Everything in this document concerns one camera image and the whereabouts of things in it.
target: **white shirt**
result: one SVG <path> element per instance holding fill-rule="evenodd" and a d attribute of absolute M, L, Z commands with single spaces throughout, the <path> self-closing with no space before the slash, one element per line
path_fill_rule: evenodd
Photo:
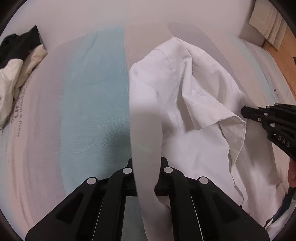
<path fill-rule="evenodd" d="M 259 224 L 280 207 L 271 142 L 256 108 L 232 76 L 202 49 L 178 38 L 130 69 L 134 176 L 148 240 L 172 240 L 169 208 L 154 187 L 161 155 L 187 177 L 206 176 Z"/>

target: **human hand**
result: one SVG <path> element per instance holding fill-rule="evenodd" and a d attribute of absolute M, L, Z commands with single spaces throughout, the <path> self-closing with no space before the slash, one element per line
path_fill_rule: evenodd
<path fill-rule="evenodd" d="M 290 159 L 288 181 L 291 187 L 296 187 L 296 162 Z"/>

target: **white fabric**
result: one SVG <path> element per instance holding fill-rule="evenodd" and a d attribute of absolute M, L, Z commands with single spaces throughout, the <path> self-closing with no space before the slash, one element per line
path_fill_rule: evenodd
<path fill-rule="evenodd" d="M 279 50 L 287 23 L 270 1 L 256 0 L 249 23 Z"/>
<path fill-rule="evenodd" d="M 7 65 L 0 69 L 0 133 L 10 115 L 13 104 L 13 91 L 24 61 L 18 58 L 10 59 Z"/>
<path fill-rule="evenodd" d="M 161 145 L 170 166 L 207 176 L 262 226 L 278 210 L 271 142 L 260 123 L 241 116 L 243 106 L 256 108 L 219 63 L 178 38 L 132 66 L 132 158 L 148 240 L 171 240 L 168 209 L 153 191 Z"/>

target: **light blue fabric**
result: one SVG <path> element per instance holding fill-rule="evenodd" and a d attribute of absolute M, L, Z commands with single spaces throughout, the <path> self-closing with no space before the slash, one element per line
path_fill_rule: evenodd
<path fill-rule="evenodd" d="M 265 95 L 268 98 L 268 101 L 270 102 L 270 104 L 273 105 L 274 103 L 278 102 L 273 88 L 269 85 L 256 58 L 252 55 L 251 51 L 246 46 L 244 41 L 234 36 L 228 36 L 228 38 L 241 51 L 241 54 L 244 56 L 246 61 L 249 62 L 250 66 L 253 68 L 254 73 L 257 75 L 258 82 L 262 90 L 265 92 Z"/>
<path fill-rule="evenodd" d="M 66 194 L 131 158 L 124 28 L 89 34 L 65 77 L 60 165 Z"/>

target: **metal screw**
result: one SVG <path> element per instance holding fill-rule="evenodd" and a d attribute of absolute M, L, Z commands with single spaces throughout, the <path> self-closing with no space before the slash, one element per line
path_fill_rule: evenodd
<path fill-rule="evenodd" d="M 129 167 L 126 167 L 125 169 L 122 170 L 124 174 L 130 174 L 133 170 Z"/>
<path fill-rule="evenodd" d="M 87 179 L 87 184 L 92 185 L 96 183 L 96 179 L 94 177 L 90 177 Z"/>
<path fill-rule="evenodd" d="M 166 173 L 172 173 L 173 172 L 173 169 L 171 167 L 165 167 L 163 170 Z"/>
<path fill-rule="evenodd" d="M 200 183 L 207 184 L 208 182 L 209 182 L 209 179 L 207 179 L 206 177 L 201 177 L 200 178 Z"/>

